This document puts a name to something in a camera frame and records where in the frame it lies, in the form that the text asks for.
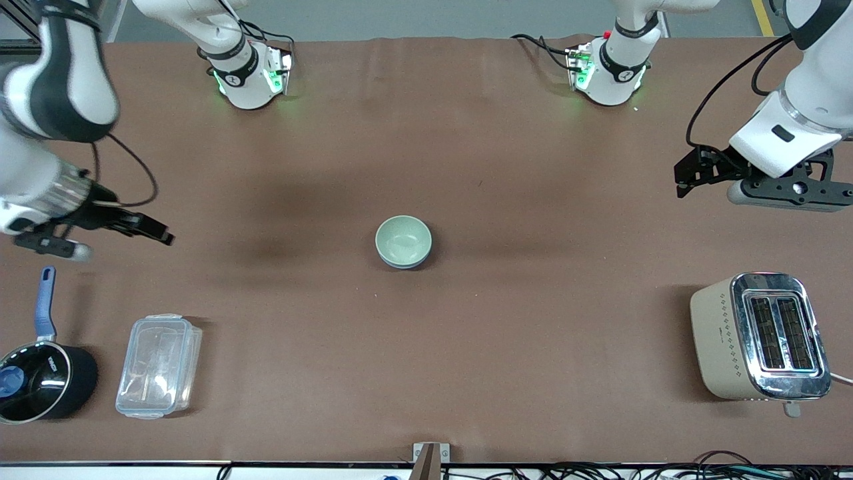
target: clear plastic container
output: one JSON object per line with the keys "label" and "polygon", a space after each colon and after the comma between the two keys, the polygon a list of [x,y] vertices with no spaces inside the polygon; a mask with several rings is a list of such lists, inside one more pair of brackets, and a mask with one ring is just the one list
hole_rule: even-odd
{"label": "clear plastic container", "polygon": [[115,409],[134,419],[160,419],[189,406],[201,329],[180,315],[149,315],[131,330]]}

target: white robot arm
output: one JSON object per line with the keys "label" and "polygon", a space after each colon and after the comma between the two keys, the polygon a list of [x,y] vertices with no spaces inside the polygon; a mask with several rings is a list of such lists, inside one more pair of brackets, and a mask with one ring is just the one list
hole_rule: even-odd
{"label": "white robot arm", "polygon": [[92,143],[108,135],[119,102],[103,66],[89,0],[38,0],[42,53],[0,72],[0,231],[38,253],[87,260],[90,250],[54,235],[58,225],[107,228],[171,244],[165,225],[117,208],[114,193],[59,159],[44,140]]}
{"label": "white robot arm", "polygon": [[147,17],[195,41],[213,65],[219,90],[237,108],[261,108],[286,94],[293,52],[246,37],[235,11],[247,0],[133,0]]}
{"label": "white robot arm", "polygon": [[[676,165],[678,196],[736,180],[737,204],[835,212],[853,204],[853,184],[833,182],[833,151],[853,134],[851,0],[785,2],[803,60],[718,150],[698,145]],[[821,165],[818,177],[814,165]]]}
{"label": "white robot arm", "polygon": [[569,83],[601,105],[626,102],[640,88],[648,56],[662,35],[658,12],[692,14],[714,8],[719,0],[612,0],[616,26],[608,38],[596,38],[569,52]]}

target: tabletop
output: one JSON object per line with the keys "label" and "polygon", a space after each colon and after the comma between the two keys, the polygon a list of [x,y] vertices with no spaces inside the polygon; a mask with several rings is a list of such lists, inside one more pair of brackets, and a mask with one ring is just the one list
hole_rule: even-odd
{"label": "tabletop", "polygon": [[[52,263],[59,342],[91,351],[100,379],[70,419],[0,425],[0,459],[397,461],[441,441],[469,462],[726,448],[853,464],[853,389],[788,419],[777,403],[714,397],[693,346],[696,290],[781,271],[805,284],[833,370],[853,373],[853,209],[738,207],[723,185],[676,198],[690,115],[767,41],[662,40],[614,108],[514,40],[298,44],[292,95],[257,111],[219,96],[194,45],[107,45],[113,132],[153,168],[160,198],[141,210],[177,240],[75,231],[95,250],[87,264],[2,242],[0,351],[33,339]],[[796,65],[790,50],[766,86]],[[749,118],[749,73],[711,102],[698,140],[725,146]],[[53,148],[91,163],[86,145]],[[850,153],[837,150],[839,179]],[[102,161],[122,199],[148,194],[108,141]],[[374,250],[397,214],[432,229],[415,272]],[[174,417],[128,419],[114,402],[131,326],[155,313],[204,331],[193,398]]]}

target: blue pot handle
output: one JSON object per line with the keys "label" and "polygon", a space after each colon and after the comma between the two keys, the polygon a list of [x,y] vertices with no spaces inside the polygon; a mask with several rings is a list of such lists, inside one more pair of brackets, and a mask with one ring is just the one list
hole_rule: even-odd
{"label": "blue pot handle", "polygon": [[56,281],[56,269],[46,266],[38,282],[38,298],[36,299],[36,338],[42,341],[56,340],[56,328],[50,317],[50,306],[53,304],[53,287]]}

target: green bowl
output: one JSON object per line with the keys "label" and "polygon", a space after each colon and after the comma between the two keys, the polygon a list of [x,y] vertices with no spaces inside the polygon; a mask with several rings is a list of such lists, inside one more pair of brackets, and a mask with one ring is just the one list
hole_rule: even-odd
{"label": "green bowl", "polygon": [[398,215],[382,222],[376,231],[376,251],[394,268],[419,266],[429,256],[432,234],[427,224],[408,215]]}

